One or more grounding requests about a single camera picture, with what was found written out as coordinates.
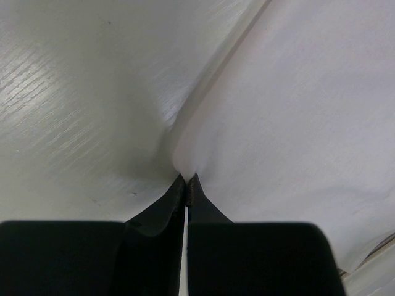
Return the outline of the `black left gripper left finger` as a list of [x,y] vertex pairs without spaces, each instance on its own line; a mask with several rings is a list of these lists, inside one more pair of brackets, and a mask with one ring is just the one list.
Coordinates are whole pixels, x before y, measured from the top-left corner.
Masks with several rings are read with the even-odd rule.
[[177,295],[185,189],[126,222],[1,223],[2,295]]

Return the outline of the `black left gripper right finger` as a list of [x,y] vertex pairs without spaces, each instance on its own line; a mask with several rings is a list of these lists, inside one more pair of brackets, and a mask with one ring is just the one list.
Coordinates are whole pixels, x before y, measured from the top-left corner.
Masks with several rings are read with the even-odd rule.
[[234,223],[188,183],[190,295],[344,295],[331,247],[310,223]]

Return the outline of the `white tank top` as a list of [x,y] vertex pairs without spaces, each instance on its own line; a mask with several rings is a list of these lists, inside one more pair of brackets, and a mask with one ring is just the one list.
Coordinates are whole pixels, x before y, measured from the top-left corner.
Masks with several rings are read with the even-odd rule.
[[234,221],[308,221],[353,272],[394,232],[394,2],[270,1],[175,127]]

